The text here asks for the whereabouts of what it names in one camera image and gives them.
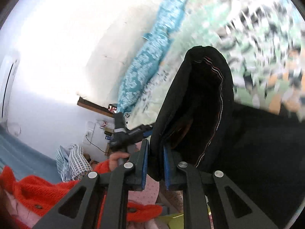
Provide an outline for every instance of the black metal bracket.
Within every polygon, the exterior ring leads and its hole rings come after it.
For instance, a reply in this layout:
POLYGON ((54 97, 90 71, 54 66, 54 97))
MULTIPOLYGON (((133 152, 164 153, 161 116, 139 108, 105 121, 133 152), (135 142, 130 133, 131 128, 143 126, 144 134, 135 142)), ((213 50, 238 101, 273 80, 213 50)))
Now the black metal bracket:
POLYGON ((222 171, 198 171, 164 148, 165 180, 169 190, 183 190, 184 228, 211 228, 205 197, 215 229, 278 229, 278 227, 222 171))
MULTIPOLYGON (((96 228, 105 195, 100 228, 125 229, 128 191, 145 186, 148 150, 144 139, 129 162, 110 173, 90 172, 33 229, 96 228)), ((206 197, 215 229, 278 229, 223 172, 200 172, 169 146, 164 170, 167 188, 183 191, 185 229, 211 229, 206 197)))
POLYGON ((106 195, 100 228, 125 229, 128 191, 142 191, 147 173, 148 140, 129 162, 105 174, 90 172, 63 197, 33 229, 93 229, 97 227, 106 195))

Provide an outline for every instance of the blue blanket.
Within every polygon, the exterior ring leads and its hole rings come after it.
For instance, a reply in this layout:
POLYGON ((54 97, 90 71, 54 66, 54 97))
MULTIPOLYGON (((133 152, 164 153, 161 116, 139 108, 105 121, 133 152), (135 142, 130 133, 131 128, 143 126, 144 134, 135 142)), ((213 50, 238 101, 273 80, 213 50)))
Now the blue blanket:
POLYGON ((35 175, 50 183, 61 182, 54 159, 22 143, 0 126, 0 169, 6 165, 13 170, 17 180, 35 175))
POLYGON ((169 46, 169 35, 176 31, 184 15, 187 0, 164 0, 150 33, 144 35, 147 42, 126 71, 119 88, 117 111, 131 112, 145 85, 157 72, 169 46))

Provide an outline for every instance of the checkered cloth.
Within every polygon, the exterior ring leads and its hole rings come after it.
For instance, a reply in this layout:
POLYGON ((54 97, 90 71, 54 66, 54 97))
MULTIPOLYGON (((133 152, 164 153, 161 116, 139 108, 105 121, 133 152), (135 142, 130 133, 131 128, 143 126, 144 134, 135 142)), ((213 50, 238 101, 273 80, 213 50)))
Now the checkered cloth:
POLYGON ((83 148, 76 144, 69 145, 69 165, 73 180, 80 180, 90 171, 93 171, 88 161, 83 156, 83 148))

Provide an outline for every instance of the silver screw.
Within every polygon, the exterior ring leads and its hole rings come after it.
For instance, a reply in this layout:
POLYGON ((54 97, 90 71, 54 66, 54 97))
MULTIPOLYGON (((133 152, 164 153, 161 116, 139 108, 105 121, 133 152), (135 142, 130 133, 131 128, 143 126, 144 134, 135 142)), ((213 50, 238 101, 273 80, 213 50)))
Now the silver screw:
POLYGON ((216 176, 216 177, 223 177, 224 176, 224 173, 222 172, 222 171, 220 171, 220 170, 217 170, 217 171, 215 171, 214 172, 214 175, 216 176))
POLYGON ((179 164, 178 164, 179 167, 181 168, 186 168, 188 166, 188 163, 187 162, 183 162, 181 161, 179 164))
POLYGON ((88 177, 89 178, 96 178, 97 177, 97 173, 95 171, 91 171, 89 174, 88 174, 88 177))
POLYGON ((133 163, 131 163, 131 162, 124 163, 124 167, 125 167, 126 169, 130 169, 130 168, 133 167, 133 163))

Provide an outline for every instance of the floral bedspread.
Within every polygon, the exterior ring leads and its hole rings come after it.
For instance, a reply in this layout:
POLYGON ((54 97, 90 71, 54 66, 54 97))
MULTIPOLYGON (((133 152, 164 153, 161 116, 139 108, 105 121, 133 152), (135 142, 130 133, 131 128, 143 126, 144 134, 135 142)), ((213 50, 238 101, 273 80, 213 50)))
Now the floral bedspread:
POLYGON ((305 118, 305 22, 290 0, 189 0, 171 39, 158 72, 127 115, 129 128, 156 120, 187 50, 197 45, 223 54, 235 101, 305 118))

